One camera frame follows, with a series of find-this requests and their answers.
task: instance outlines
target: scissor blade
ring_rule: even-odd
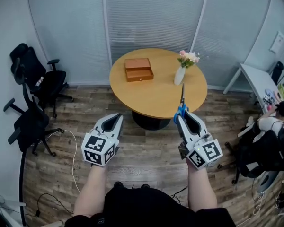
[[[181,100],[184,102],[184,83],[182,85],[182,95],[181,95]]]
[[[180,107],[184,105],[184,83],[182,85],[182,94],[181,94],[181,100],[180,100]]]

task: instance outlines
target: scissors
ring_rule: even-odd
[[[174,123],[175,124],[177,124],[177,121],[176,121],[177,115],[180,114],[182,117],[184,117],[185,110],[189,111],[189,108],[186,107],[186,104],[184,103],[184,83],[183,83],[180,106],[178,107],[178,111],[176,112],[176,114],[174,116]]]

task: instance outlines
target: wooden floor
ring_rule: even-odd
[[[62,99],[57,102],[57,119],[50,119],[50,128],[63,128],[72,131],[77,139],[78,151],[74,164],[74,174],[79,189],[83,187],[89,173],[90,164],[83,161],[81,144],[86,132],[95,122],[112,113],[124,115],[124,128],[119,137],[121,147],[113,157],[108,167],[106,190],[109,191],[115,181],[122,181],[126,187],[138,188],[143,183],[160,189],[171,195],[187,185],[187,165],[181,160],[178,145],[181,138],[173,122],[160,131],[147,131],[140,128],[132,119],[128,110],[108,88],[79,87],[69,88],[65,94],[74,97],[70,103]],[[231,184],[235,169],[230,163],[230,156],[224,143],[237,142],[237,133],[245,125],[250,115],[256,117],[259,107],[254,106],[247,93],[232,93],[223,95],[221,91],[208,91],[204,104],[195,113],[207,125],[208,131],[217,138],[224,156],[219,161],[225,165],[218,170],[217,165],[207,168],[211,185],[217,195],[220,207],[228,209],[236,225],[253,216],[255,203],[251,197],[252,179],[240,176],[236,186]],[[52,115],[51,108],[47,114]],[[78,191],[74,184],[71,168],[75,151],[75,141],[69,132],[55,134],[48,140],[50,148],[57,153],[51,157],[41,143],[38,156],[27,152],[24,172],[24,202],[25,213],[34,215],[37,210],[37,199],[42,193],[50,193],[57,197],[67,209],[73,211]],[[254,196],[258,180],[254,185]],[[272,190],[267,190],[262,201],[261,212],[254,219],[240,226],[282,226],[284,217],[278,217],[275,209],[275,198],[281,188],[280,181],[274,184]],[[178,194],[182,205],[187,206],[187,190]],[[39,218],[26,215],[29,226],[42,226],[58,220],[63,222],[71,217],[57,201],[46,195],[39,203],[41,215]]]

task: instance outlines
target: white vase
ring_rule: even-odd
[[[180,83],[182,82],[184,78],[184,74],[185,74],[185,67],[180,66],[175,75],[175,79],[174,79],[175,85],[180,85]]]

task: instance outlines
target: table base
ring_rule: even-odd
[[[170,119],[156,119],[147,117],[134,111],[132,111],[132,116],[137,125],[149,131],[161,130],[166,127],[170,121]]]

